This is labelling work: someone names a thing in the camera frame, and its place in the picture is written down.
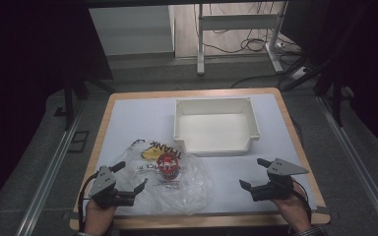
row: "plastic container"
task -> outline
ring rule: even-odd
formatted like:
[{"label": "plastic container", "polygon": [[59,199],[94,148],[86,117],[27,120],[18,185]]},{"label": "plastic container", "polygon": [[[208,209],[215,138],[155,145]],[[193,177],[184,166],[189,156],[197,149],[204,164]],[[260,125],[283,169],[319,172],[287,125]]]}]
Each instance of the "plastic container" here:
[{"label": "plastic container", "polygon": [[174,141],[187,152],[237,155],[259,138],[249,97],[176,100]]}]

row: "gray floor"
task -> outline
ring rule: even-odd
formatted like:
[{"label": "gray floor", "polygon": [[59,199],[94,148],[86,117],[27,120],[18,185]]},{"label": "gray floor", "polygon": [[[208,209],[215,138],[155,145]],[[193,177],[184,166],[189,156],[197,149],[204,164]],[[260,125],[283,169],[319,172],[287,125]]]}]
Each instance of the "gray floor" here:
[{"label": "gray floor", "polygon": [[[237,81],[273,75],[267,56],[207,59],[206,75],[196,75],[195,59],[123,58],[110,59],[114,81],[106,84],[123,91],[229,89]],[[278,77],[255,78],[236,84],[236,88],[274,87]],[[315,81],[283,92],[332,220],[324,227],[330,235],[378,235],[378,210],[368,197],[353,165],[333,132],[324,110],[312,93]],[[87,84],[91,96],[83,102],[76,131],[89,131],[83,152],[67,151],[49,195],[44,199],[31,235],[71,235],[69,217],[84,178],[95,137],[109,94]],[[30,146],[0,193],[0,235],[14,235],[20,227],[50,159],[64,135],[65,120],[54,117],[64,106],[63,92],[51,95],[46,113]],[[378,140],[355,116],[348,102],[342,106],[344,130],[378,187]],[[77,150],[71,144],[69,150]],[[222,228],[198,230],[122,231],[121,235],[281,235],[285,228]]]}]

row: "clear plastic bag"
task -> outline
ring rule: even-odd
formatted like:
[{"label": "clear plastic bag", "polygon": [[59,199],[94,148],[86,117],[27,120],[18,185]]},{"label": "clear plastic bag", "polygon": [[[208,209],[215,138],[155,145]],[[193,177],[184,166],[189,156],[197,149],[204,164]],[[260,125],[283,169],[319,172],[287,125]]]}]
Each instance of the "clear plastic bag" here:
[{"label": "clear plastic bag", "polygon": [[[177,176],[164,178],[158,158],[165,152],[177,157]],[[126,166],[114,173],[115,188],[132,191],[136,186],[148,182],[137,195],[134,206],[121,206],[117,215],[141,214],[193,214],[207,206],[212,197],[212,181],[202,159],[186,153],[177,145],[155,141],[138,140],[131,144],[115,163],[125,161]]]}]

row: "hand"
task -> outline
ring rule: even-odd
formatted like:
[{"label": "hand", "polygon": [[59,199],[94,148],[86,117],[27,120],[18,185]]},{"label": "hand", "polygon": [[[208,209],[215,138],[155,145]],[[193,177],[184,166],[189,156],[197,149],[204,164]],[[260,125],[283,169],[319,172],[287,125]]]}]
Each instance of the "hand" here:
[{"label": "hand", "polygon": [[[295,182],[293,182],[293,189],[305,197],[305,193]],[[295,195],[290,195],[285,200],[272,200],[272,202],[275,203],[283,219],[286,220],[296,233],[300,233],[312,227],[308,220],[303,202]]]},{"label": "hand", "polygon": [[103,235],[112,222],[116,206],[102,208],[94,200],[90,200],[86,205],[85,232],[94,236]]}]

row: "wooden table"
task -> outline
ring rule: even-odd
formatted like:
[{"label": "wooden table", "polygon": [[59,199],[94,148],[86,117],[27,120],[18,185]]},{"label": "wooden table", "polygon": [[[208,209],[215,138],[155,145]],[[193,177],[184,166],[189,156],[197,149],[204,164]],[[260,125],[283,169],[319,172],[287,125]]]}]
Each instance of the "wooden table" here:
[{"label": "wooden table", "polygon": [[[287,130],[297,152],[301,165],[309,170],[306,178],[314,195],[316,206],[325,208],[324,199],[321,196],[318,184],[315,181],[311,167],[296,135],[293,124],[289,118],[284,100],[280,92],[276,88],[243,88],[243,89],[209,89],[209,90],[179,90],[179,91],[150,91],[150,92],[124,92],[113,94],[106,106],[105,113],[100,124],[99,132],[94,143],[94,149],[88,164],[86,179],[95,173],[96,164],[101,151],[103,139],[111,117],[111,111],[115,104],[115,100],[120,99],[145,99],[145,98],[166,98],[166,97],[196,97],[196,96],[232,96],[247,94],[273,94],[278,103],[279,109],[283,116]],[[313,212],[313,224],[325,224],[330,221],[327,213]],[[70,226],[78,229],[79,222],[77,219],[71,219]],[[115,216],[114,227],[119,229],[160,229],[160,228],[196,228],[196,227],[229,227],[229,226],[270,226],[270,225],[286,225],[286,222],[278,213],[243,213],[243,214],[219,214],[219,215],[184,215],[184,216]]]}]

